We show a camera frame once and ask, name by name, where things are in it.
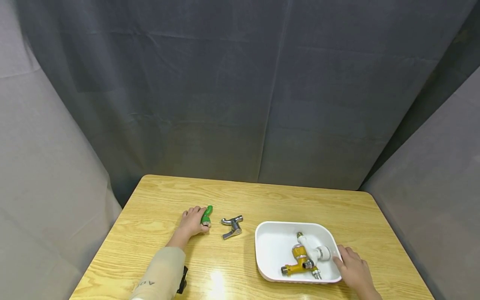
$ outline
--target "sleeve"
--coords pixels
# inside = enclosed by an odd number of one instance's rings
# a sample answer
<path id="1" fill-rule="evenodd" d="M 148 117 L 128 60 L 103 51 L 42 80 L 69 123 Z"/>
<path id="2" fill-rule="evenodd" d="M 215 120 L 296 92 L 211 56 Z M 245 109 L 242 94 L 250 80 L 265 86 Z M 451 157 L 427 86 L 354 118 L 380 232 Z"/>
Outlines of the sleeve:
<path id="1" fill-rule="evenodd" d="M 130 300 L 171 300 L 180 286 L 184 265 L 185 253 L 180 248 L 160 249 L 130 296 Z"/>

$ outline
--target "green tap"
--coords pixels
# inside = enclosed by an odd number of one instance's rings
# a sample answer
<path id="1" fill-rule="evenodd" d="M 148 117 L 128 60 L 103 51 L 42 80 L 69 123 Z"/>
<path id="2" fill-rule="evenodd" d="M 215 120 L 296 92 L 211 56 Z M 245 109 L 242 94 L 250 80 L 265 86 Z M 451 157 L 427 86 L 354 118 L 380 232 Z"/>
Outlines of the green tap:
<path id="1" fill-rule="evenodd" d="M 209 205 L 207 206 L 207 210 L 205 210 L 204 215 L 202 216 L 202 220 L 200 220 L 200 223 L 203 226 L 209 226 L 210 227 L 210 218 L 208 217 L 211 213 L 213 212 L 213 206 Z"/>

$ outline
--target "white tray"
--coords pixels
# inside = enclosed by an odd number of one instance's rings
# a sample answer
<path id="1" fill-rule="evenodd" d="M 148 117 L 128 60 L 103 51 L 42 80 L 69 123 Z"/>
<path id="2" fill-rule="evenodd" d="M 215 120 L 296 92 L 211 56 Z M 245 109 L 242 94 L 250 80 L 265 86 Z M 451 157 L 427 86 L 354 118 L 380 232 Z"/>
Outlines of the white tray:
<path id="1" fill-rule="evenodd" d="M 258 225 L 255 231 L 255 253 L 258 271 L 268 281 L 292 283 L 335 283 L 342 279 L 332 259 L 318 262 L 322 279 L 315 279 L 310 272 L 283 275 L 280 268 L 286 264 L 297 264 L 292 247 L 297 242 L 297 232 L 302 232 L 312 247 L 326 246 L 332 256 L 338 254 L 338 247 L 332 234 L 322 225 L 315 223 L 272 222 Z"/>

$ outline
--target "gray backdrop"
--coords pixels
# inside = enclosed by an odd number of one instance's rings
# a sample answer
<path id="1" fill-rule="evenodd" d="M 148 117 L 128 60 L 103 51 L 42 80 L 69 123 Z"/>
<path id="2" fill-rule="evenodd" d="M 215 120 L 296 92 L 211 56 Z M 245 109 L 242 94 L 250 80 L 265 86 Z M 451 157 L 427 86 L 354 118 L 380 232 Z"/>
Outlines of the gray backdrop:
<path id="1" fill-rule="evenodd" d="M 123 204 L 147 173 L 357 189 L 475 1 L 18 3 Z"/>
<path id="2" fill-rule="evenodd" d="M 480 2 L 473 7 L 442 59 L 370 170 L 366 180 L 480 66 Z"/>
<path id="3" fill-rule="evenodd" d="M 0 299 L 67 300 L 121 208 L 0 0 Z"/>
<path id="4" fill-rule="evenodd" d="M 436 299 L 480 295 L 480 70 L 362 187 Z"/>

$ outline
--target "wooden table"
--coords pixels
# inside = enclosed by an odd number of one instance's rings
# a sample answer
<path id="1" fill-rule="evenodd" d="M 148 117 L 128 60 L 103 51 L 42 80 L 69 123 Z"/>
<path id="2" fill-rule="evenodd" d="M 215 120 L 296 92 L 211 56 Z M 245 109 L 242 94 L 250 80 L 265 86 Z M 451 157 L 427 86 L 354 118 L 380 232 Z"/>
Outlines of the wooden table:
<path id="1" fill-rule="evenodd" d="M 337 243 L 367 260 L 385 300 L 432 299 L 373 198 L 365 192 L 146 175 L 142 178 L 71 300 L 127 300 L 152 256 L 191 206 L 214 206 L 207 236 L 187 249 L 188 285 L 176 299 L 356 299 L 343 283 L 273 283 L 258 273 L 254 235 L 263 221 L 319 223 Z M 243 233 L 221 234 L 223 217 L 243 215 Z"/>

